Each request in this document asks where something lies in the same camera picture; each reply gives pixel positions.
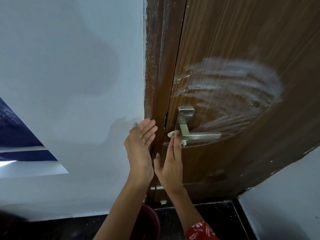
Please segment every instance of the red floral sleeve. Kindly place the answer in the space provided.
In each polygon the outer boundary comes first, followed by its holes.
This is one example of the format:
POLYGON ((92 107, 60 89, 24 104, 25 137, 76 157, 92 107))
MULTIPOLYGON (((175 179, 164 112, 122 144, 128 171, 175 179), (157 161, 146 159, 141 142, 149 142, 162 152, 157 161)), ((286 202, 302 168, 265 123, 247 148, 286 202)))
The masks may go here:
POLYGON ((186 232, 186 240, 219 240, 206 222, 198 222, 186 232))

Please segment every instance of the door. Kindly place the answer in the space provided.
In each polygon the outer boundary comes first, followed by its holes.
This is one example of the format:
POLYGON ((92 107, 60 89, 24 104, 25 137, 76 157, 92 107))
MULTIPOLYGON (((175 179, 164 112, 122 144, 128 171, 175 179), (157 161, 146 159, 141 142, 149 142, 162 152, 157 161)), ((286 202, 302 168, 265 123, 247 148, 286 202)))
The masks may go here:
POLYGON ((319 27, 320 0, 187 0, 165 134, 181 106, 190 132, 221 132, 182 149, 194 202, 234 198, 320 142, 319 27))

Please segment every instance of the bright light patch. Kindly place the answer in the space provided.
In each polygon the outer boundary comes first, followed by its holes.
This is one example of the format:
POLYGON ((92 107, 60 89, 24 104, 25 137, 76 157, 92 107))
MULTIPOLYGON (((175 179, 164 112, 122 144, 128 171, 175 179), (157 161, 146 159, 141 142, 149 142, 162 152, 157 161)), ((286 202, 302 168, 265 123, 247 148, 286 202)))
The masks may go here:
POLYGON ((7 165, 9 163, 13 163, 13 162, 16 162, 16 161, 0 161, 0 167, 7 165))

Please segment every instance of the black floor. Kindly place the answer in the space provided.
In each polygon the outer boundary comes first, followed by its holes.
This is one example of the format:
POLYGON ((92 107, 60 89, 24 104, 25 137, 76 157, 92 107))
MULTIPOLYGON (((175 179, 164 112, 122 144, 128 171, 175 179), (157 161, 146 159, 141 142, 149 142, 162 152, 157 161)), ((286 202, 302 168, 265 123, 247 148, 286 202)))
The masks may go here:
MULTIPOLYGON (((196 208, 219 239, 248 239, 232 202, 199 204, 196 208)), ((174 208, 158 209, 157 213, 161 224, 161 240, 184 239, 174 208)), ((89 240, 94 238, 105 218, 106 215, 102 215, 19 223, 4 231, 0 239, 89 240)), ((250 237, 251 229, 246 230, 250 237)))

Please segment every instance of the white soap streak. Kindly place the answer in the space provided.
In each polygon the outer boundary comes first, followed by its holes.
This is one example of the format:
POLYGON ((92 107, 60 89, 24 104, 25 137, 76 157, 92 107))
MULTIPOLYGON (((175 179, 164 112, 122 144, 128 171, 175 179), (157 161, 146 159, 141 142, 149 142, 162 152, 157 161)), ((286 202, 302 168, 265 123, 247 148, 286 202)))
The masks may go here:
MULTIPOLYGON (((175 84, 178 85, 175 97, 197 99, 195 116, 204 120, 208 117, 197 115, 197 108, 217 115, 191 132, 221 132, 220 140, 244 130, 272 105, 281 102, 283 91, 280 78, 271 68, 257 61, 215 57, 186 67, 186 75, 176 77, 175 84)), ((209 143, 212 141, 202 141, 201 145, 209 143)))

